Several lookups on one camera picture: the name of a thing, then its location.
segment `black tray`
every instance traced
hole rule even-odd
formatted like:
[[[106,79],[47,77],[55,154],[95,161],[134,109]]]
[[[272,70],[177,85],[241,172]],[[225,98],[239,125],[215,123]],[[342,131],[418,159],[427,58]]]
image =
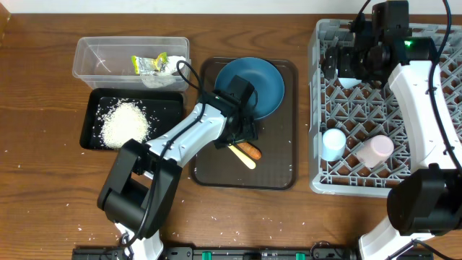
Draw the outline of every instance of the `black tray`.
[[[235,58],[210,58],[201,68],[204,87],[214,89],[222,68]],[[267,60],[279,70],[285,92],[281,105],[271,115],[256,122],[258,140],[251,142],[262,157],[256,168],[247,168],[228,148],[206,145],[191,162],[191,177],[205,186],[246,189],[290,188],[297,176],[297,88],[298,73],[289,61]]]
[[[171,128],[180,123],[183,117],[183,96],[177,92],[155,92],[149,90],[118,90],[97,88],[92,91],[88,100],[80,146],[89,150],[113,150],[102,146],[103,140],[99,137],[103,121],[98,120],[98,115],[104,115],[119,100],[132,103],[142,101],[137,106],[144,109],[146,119],[151,123],[152,130],[146,141],[156,139],[165,134]]]

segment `green connector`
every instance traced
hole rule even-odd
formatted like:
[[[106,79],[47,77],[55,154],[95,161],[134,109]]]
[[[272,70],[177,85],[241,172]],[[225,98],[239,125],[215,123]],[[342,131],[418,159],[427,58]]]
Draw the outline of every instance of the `green connector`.
[[[203,252],[202,253],[202,260],[212,260],[212,253],[211,252]]]
[[[296,253],[295,254],[295,260],[305,260],[305,254],[304,253]]]

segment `wooden utensil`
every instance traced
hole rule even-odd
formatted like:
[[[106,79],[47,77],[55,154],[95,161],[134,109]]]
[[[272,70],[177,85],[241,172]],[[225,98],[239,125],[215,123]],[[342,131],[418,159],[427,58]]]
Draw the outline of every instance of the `wooden utensil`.
[[[261,158],[261,152],[259,149],[256,149],[252,144],[247,142],[242,142],[237,144],[240,149],[242,149],[246,154],[248,154],[252,159],[259,160]]]
[[[251,170],[255,169],[256,164],[252,159],[249,158],[249,156],[245,155],[243,152],[241,152],[238,148],[236,148],[234,145],[228,146],[232,152],[234,152],[237,157],[243,161],[243,163]]]

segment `blue bowl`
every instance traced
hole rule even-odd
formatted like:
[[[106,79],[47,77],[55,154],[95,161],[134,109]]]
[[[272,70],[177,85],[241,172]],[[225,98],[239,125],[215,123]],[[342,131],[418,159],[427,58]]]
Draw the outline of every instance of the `blue bowl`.
[[[227,91],[228,85],[236,75],[249,81],[258,93],[257,106],[252,112],[255,119],[269,116],[281,105],[284,98],[284,80],[273,64],[252,57],[231,61],[219,72],[215,89]],[[255,101],[256,96],[253,93],[245,109],[251,111]]]

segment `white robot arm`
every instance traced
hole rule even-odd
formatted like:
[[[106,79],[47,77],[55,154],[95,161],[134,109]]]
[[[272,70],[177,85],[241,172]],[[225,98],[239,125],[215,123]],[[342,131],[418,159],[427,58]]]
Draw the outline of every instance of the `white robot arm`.
[[[202,92],[192,113],[169,132],[146,144],[129,140],[119,151],[97,205],[124,234],[124,253],[130,259],[156,260],[162,252],[158,230],[172,206],[183,167],[202,147],[258,138],[253,117],[244,109],[252,84],[235,76],[227,91]],[[144,174],[153,184],[147,188],[131,173]]]
[[[431,61],[411,61],[408,66],[398,65],[392,72],[388,83],[398,100],[403,114],[404,126],[411,150],[411,171],[428,168],[437,163],[442,169],[454,169],[455,165],[448,155],[444,154],[445,145],[440,135],[432,104],[428,97],[428,76]],[[454,146],[454,153],[462,160],[462,146],[458,141],[456,130],[450,119],[448,107],[440,87],[440,67],[437,66],[433,78],[436,90],[435,97],[445,131]],[[412,240],[425,241],[433,238],[431,233],[413,233],[403,236],[395,229],[388,216],[370,233],[359,240],[361,259],[387,259]]]
[[[445,5],[450,17],[447,2]],[[372,21],[366,21],[360,12],[350,32],[355,33],[354,47],[326,51],[326,78],[334,78],[337,72],[339,79],[388,83],[401,109],[411,150],[412,174],[389,193],[388,216],[359,240],[361,260],[394,259],[412,248],[413,240],[462,228],[462,181],[454,163],[462,160],[462,146],[445,104],[440,67],[433,64],[443,50],[438,53],[431,38],[411,36],[408,2],[376,4]],[[429,79],[432,66],[435,73]],[[433,111],[429,82],[448,144]],[[447,147],[457,160],[451,158]]]

